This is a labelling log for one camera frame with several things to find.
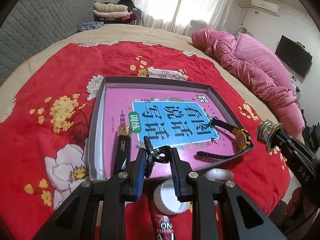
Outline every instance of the sheer curtain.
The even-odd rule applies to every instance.
[[[220,30],[233,0],[132,0],[142,10],[142,23],[188,35],[200,28]]]

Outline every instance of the air conditioner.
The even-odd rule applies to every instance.
[[[251,5],[260,11],[272,14],[274,16],[280,16],[281,8],[279,5],[264,0],[251,0]]]

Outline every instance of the black and gold lipstick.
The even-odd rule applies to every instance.
[[[115,164],[113,166],[113,175],[124,171],[130,161],[130,150],[130,126],[119,126],[117,143],[115,147]]]

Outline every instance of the gray quilted headboard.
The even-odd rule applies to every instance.
[[[93,21],[94,0],[20,0],[0,29],[0,86],[25,60]]]

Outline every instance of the television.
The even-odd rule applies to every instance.
[[[312,56],[298,42],[292,41],[286,36],[281,37],[276,55],[289,65],[295,72],[305,77],[311,67]]]

